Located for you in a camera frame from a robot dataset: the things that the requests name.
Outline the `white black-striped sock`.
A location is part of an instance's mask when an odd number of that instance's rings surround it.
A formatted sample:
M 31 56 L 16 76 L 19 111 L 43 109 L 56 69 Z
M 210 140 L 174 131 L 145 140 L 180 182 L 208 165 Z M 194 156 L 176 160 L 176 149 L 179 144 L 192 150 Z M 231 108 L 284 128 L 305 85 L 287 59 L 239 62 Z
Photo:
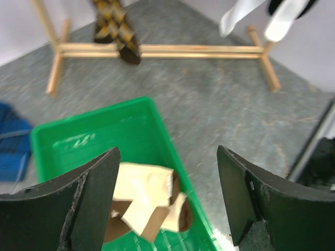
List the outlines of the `white black-striped sock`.
M 265 0 L 237 0 L 233 7 L 228 10 L 220 20 L 220 36 L 228 36 L 240 20 L 262 5 L 264 2 Z
M 264 31 L 264 36 L 267 41 L 278 42 L 282 40 L 290 30 L 295 20 L 295 17 L 283 17 L 283 15 L 278 17 L 273 15 Z

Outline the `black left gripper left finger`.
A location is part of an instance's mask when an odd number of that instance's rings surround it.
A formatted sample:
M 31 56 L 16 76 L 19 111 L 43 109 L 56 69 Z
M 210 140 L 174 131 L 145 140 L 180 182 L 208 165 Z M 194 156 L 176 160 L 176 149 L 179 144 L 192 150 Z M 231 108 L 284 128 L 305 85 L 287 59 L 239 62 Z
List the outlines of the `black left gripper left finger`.
M 1 195 L 1 250 L 101 250 L 120 151 L 15 194 Z

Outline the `beige brown striped sock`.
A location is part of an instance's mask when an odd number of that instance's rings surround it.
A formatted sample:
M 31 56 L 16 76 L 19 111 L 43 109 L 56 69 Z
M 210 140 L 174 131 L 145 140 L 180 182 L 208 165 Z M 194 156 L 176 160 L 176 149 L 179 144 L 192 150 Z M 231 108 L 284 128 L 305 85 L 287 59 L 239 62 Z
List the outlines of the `beige brown striped sock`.
M 167 207 L 180 193 L 177 173 L 170 168 L 123 162 L 119 166 L 113 201 L 136 201 Z
M 113 201 L 107 221 L 104 243 L 133 231 L 147 242 L 154 242 L 160 230 L 185 232 L 193 223 L 191 206 L 180 192 L 167 207 L 152 207 L 136 201 Z

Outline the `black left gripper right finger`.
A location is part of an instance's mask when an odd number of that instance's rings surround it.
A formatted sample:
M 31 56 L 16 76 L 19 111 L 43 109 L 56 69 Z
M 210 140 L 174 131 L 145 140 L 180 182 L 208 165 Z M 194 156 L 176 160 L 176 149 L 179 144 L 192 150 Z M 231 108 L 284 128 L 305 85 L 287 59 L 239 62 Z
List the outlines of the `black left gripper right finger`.
M 334 250 L 334 194 L 274 175 L 222 145 L 217 164 L 234 246 L 263 221 L 275 250 Z

